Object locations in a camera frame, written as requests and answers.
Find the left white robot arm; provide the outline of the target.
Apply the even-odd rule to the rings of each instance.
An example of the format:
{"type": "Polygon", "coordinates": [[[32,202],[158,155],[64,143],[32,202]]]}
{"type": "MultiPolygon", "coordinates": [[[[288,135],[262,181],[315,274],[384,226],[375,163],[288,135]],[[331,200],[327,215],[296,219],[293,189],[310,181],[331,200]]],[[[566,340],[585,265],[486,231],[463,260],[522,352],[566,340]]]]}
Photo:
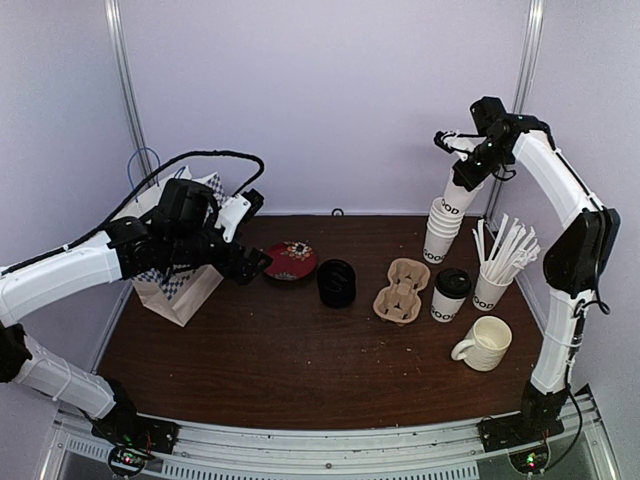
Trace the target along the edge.
{"type": "Polygon", "coordinates": [[[224,279],[250,283],[271,263],[259,249],[227,238],[225,230],[199,226],[170,235],[133,217],[117,220],[77,246],[47,252],[1,274],[1,380],[21,384],[52,400],[72,404],[103,420],[123,444],[144,433],[138,415],[114,382],[52,352],[23,325],[24,319],[104,285],[128,281],[149,270],[211,267],[224,279]]]}

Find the black plastic cup lid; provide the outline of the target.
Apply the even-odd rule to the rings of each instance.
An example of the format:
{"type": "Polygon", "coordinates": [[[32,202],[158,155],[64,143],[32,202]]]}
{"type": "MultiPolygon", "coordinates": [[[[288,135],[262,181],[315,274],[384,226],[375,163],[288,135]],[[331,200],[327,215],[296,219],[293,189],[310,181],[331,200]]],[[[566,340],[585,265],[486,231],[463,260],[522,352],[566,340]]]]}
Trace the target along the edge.
{"type": "Polygon", "coordinates": [[[435,287],[450,298],[464,298],[471,291],[472,281],[466,270],[447,268],[437,274],[435,287]]]}

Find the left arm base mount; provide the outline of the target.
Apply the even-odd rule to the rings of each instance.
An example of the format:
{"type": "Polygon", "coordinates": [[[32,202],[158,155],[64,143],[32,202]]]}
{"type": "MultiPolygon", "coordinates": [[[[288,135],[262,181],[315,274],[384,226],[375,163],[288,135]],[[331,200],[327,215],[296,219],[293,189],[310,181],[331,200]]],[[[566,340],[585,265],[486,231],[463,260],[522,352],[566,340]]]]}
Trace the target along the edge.
{"type": "Polygon", "coordinates": [[[157,454],[171,454],[179,433],[175,422],[138,415],[132,419],[86,419],[92,425],[91,433],[112,445],[106,462],[120,477],[140,474],[157,454]]]}

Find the white paper coffee cup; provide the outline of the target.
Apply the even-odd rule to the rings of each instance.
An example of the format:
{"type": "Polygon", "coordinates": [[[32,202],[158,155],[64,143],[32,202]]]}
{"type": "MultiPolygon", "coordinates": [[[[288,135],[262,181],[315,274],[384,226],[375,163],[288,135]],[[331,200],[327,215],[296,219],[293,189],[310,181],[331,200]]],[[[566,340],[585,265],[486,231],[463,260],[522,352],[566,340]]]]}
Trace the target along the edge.
{"type": "Polygon", "coordinates": [[[440,323],[452,321],[471,292],[470,282],[443,283],[434,286],[430,313],[440,323]]]}

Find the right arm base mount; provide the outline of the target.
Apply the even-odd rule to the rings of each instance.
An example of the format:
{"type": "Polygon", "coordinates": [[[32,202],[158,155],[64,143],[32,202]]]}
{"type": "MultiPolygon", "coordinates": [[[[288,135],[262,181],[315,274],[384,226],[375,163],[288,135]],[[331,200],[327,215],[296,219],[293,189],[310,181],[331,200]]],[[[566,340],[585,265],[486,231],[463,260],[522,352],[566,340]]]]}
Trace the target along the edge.
{"type": "Polygon", "coordinates": [[[512,468],[530,476],[543,473],[551,464],[549,440],[564,432],[560,420],[553,420],[538,432],[526,430],[521,414],[486,416],[477,424],[477,429],[486,453],[507,450],[512,468]]]}

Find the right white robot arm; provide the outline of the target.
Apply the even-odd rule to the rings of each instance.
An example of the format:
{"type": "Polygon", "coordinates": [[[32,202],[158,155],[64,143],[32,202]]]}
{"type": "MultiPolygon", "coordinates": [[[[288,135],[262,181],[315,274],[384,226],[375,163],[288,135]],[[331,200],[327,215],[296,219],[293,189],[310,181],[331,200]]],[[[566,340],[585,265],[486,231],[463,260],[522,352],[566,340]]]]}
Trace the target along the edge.
{"type": "Polygon", "coordinates": [[[472,191],[507,165],[522,165],[545,193],[563,231],[543,260],[550,306],[536,366],[526,385],[512,430],[535,440],[556,418],[569,395],[569,377],[582,344],[588,309],[609,307],[599,295],[603,274],[620,227],[556,146],[549,125],[531,115],[509,113],[497,97],[474,102],[470,112],[481,143],[463,151],[453,166],[455,185],[472,191]]]}

